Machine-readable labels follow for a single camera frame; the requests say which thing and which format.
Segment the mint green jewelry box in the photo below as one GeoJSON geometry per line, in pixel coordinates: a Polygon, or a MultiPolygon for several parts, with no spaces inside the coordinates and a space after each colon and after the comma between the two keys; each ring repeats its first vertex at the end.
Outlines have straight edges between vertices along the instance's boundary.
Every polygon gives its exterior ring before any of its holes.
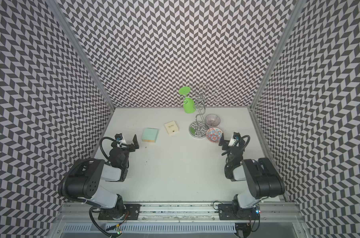
{"type": "Polygon", "coordinates": [[[158,129],[145,128],[142,134],[142,141],[155,143],[159,134],[158,129]]]}

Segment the cream small jewelry box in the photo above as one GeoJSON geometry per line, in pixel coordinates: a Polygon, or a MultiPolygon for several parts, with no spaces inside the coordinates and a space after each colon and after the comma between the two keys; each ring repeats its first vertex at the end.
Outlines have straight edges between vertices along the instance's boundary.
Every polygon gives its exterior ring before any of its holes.
{"type": "Polygon", "coordinates": [[[179,127],[175,121],[165,123],[164,126],[169,136],[174,136],[179,132],[179,127]]]}

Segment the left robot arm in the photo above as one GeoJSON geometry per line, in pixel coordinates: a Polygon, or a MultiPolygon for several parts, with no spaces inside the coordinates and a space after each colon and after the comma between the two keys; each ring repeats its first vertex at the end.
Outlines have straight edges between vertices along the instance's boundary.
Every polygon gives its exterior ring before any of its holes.
{"type": "Polygon", "coordinates": [[[141,204],[126,205],[120,194],[100,185],[102,181],[125,181],[129,155],[139,149],[137,136],[134,136],[131,144],[126,143],[121,133],[114,138],[103,137],[99,142],[99,149],[106,159],[77,161],[61,181],[58,193],[69,201],[94,206],[99,220],[137,220],[141,204]]]}

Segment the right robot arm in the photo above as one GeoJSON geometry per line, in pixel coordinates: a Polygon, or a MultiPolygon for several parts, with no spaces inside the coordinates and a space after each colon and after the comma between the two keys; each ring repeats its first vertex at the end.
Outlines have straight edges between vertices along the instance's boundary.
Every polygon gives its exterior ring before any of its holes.
{"type": "Polygon", "coordinates": [[[230,140],[221,136],[219,146],[226,156],[224,174],[233,182],[245,181],[247,190],[234,196],[231,211],[221,208],[222,213],[230,213],[235,219],[257,217],[259,202],[285,193],[285,184],[269,158],[244,159],[243,153],[250,142],[250,136],[235,132],[230,140]]]}

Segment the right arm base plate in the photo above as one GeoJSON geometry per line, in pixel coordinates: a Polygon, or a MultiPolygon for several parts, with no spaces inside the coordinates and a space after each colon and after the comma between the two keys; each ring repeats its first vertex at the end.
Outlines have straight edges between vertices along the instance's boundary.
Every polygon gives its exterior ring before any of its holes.
{"type": "Polygon", "coordinates": [[[240,208],[232,204],[218,204],[220,220],[258,220],[260,211],[255,208],[240,208]]]}

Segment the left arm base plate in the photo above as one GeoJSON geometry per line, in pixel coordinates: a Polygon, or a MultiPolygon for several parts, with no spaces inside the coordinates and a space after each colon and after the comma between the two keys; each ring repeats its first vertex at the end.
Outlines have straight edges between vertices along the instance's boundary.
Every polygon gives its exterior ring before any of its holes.
{"type": "Polygon", "coordinates": [[[138,220],[140,214],[141,204],[132,203],[125,204],[122,209],[101,209],[98,214],[98,219],[101,221],[124,221],[124,220],[138,220]]]}

